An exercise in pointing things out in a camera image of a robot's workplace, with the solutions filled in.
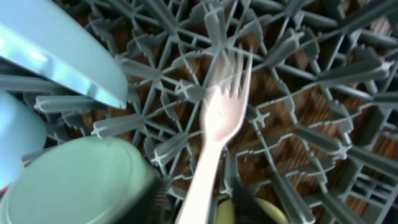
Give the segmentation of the light blue bowl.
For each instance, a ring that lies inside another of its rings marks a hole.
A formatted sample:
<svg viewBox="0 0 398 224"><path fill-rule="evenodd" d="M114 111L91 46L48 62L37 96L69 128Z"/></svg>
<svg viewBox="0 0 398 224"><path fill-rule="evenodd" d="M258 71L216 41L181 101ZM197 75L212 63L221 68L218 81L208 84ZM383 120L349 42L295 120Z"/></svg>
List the light blue bowl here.
<svg viewBox="0 0 398 224"><path fill-rule="evenodd" d="M47 130L43 119L23 102L1 91L1 188L22 174L21 157L44 148Z"/></svg>

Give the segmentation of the mint green bowl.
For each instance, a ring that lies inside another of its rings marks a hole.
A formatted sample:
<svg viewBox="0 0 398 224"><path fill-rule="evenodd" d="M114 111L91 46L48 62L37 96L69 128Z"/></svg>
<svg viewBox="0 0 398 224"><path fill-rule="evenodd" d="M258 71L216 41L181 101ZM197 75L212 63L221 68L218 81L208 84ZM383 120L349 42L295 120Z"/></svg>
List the mint green bowl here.
<svg viewBox="0 0 398 224"><path fill-rule="evenodd" d="M37 158L10 186L1 199L1 223L118 223L155 177L128 141L74 139Z"/></svg>

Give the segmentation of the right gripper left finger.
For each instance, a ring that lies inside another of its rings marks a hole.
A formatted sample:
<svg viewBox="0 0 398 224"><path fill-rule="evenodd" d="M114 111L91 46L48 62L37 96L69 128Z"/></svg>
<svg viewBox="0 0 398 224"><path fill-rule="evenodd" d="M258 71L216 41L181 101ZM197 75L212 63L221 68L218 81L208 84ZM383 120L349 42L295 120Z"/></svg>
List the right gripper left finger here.
<svg viewBox="0 0 398 224"><path fill-rule="evenodd" d="M138 201L115 224L168 224L171 223L171 216L164 182L156 177Z"/></svg>

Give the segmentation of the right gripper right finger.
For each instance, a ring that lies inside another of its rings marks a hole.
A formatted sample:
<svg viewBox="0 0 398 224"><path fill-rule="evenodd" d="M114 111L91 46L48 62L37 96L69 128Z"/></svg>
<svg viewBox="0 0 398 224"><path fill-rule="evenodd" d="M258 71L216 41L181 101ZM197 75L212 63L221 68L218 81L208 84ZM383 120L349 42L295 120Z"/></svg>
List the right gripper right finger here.
<svg viewBox="0 0 398 224"><path fill-rule="evenodd" d="M237 177L233 178L232 201L236 224L276 224L255 201Z"/></svg>

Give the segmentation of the yellow plastic cup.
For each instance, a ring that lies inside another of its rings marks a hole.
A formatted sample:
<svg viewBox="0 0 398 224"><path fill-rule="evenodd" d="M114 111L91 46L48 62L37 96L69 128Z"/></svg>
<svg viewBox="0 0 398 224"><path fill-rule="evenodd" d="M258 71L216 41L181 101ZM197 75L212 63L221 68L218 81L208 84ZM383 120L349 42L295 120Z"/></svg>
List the yellow plastic cup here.
<svg viewBox="0 0 398 224"><path fill-rule="evenodd" d="M260 207L278 224L289 224L285 214L274 204L261 198L255 198ZM233 201L226 200L218 205L216 211L216 224L237 224L238 216L234 212Z"/></svg>

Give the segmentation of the cream plastic fork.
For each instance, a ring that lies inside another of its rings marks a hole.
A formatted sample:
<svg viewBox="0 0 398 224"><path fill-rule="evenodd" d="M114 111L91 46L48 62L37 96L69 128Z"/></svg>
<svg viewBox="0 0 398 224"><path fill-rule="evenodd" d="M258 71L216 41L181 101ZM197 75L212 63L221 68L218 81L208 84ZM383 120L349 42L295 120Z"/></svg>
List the cream plastic fork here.
<svg viewBox="0 0 398 224"><path fill-rule="evenodd" d="M248 105L253 52L218 54L200 113L202 150L176 224L208 222L214 181L224 145L243 124Z"/></svg>

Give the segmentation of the light blue plate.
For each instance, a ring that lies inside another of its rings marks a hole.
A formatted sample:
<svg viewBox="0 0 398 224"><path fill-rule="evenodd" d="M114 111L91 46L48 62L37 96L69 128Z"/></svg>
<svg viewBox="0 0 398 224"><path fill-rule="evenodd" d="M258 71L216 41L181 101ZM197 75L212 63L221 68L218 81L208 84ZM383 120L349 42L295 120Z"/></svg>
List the light blue plate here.
<svg viewBox="0 0 398 224"><path fill-rule="evenodd" d="M102 104L126 108L122 68L53 1L1 0L1 57Z"/></svg>

